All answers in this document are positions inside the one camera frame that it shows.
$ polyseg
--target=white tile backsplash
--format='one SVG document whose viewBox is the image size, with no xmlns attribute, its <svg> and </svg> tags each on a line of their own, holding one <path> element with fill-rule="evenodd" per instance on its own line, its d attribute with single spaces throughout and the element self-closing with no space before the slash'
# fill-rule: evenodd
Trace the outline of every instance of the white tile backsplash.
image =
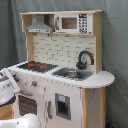
<svg viewBox="0 0 128 128">
<path fill-rule="evenodd" d="M 94 55 L 95 37 L 75 35 L 37 34 L 33 35 L 35 61 L 70 66 L 76 68 L 79 53 L 88 50 Z M 87 55 L 82 56 L 82 62 L 87 61 L 87 69 L 94 71 L 94 65 Z"/>
</svg>

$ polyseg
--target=control panel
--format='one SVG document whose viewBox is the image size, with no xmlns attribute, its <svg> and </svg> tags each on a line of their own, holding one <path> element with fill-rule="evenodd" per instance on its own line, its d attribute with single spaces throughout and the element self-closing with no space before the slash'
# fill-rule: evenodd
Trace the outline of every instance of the control panel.
<svg viewBox="0 0 128 128">
<path fill-rule="evenodd" d="M 79 15 L 79 32 L 92 33 L 92 15 L 89 14 Z"/>
<path fill-rule="evenodd" d="M 43 92 L 44 79 L 41 76 L 15 71 L 11 69 L 9 71 L 19 87 L 30 88 L 34 91 Z"/>
</svg>

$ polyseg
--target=gray wall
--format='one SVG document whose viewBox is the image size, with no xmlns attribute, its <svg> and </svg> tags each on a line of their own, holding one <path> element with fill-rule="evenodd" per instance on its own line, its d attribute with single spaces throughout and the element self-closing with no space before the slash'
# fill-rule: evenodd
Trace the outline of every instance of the gray wall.
<svg viewBox="0 0 128 128">
<path fill-rule="evenodd" d="M 0 69 L 17 63 L 17 52 L 12 30 L 11 6 L 0 2 Z"/>
<path fill-rule="evenodd" d="M 104 10 L 103 70 L 116 77 L 115 83 L 107 87 L 107 121 L 115 128 L 128 127 L 127 6 L 127 0 L 12 0 L 13 28 L 19 62 L 26 60 L 20 12 Z"/>
</svg>

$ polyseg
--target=stovetop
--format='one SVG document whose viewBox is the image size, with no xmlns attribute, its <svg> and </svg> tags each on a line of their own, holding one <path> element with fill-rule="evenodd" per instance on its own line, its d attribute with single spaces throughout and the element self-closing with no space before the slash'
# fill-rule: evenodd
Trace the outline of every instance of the stovetop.
<svg viewBox="0 0 128 128">
<path fill-rule="evenodd" d="M 40 62 L 35 62 L 31 61 L 25 64 L 22 64 L 20 66 L 17 66 L 18 68 L 22 69 L 27 69 L 31 71 L 36 71 L 36 72 L 47 72 L 55 67 L 58 67 L 58 65 L 53 65 L 53 64 L 46 64 L 46 63 L 40 63 Z"/>
</svg>

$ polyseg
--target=oven door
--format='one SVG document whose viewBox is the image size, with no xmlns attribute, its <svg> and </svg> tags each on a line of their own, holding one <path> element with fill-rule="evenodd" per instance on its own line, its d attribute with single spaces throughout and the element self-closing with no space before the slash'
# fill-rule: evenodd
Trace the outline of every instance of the oven door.
<svg viewBox="0 0 128 128">
<path fill-rule="evenodd" d="M 79 14 L 56 14 L 56 32 L 79 33 Z"/>
<path fill-rule="evenodd" d="M 21 88 L 21 92 L 16 94 L 16 102 L 13 105 L 14 118 L 32 113 L 38 116 L 42 127 L 44 125 L 44 101 L 43 93 L 33 91 L 28 88 Z"/>
</svg>

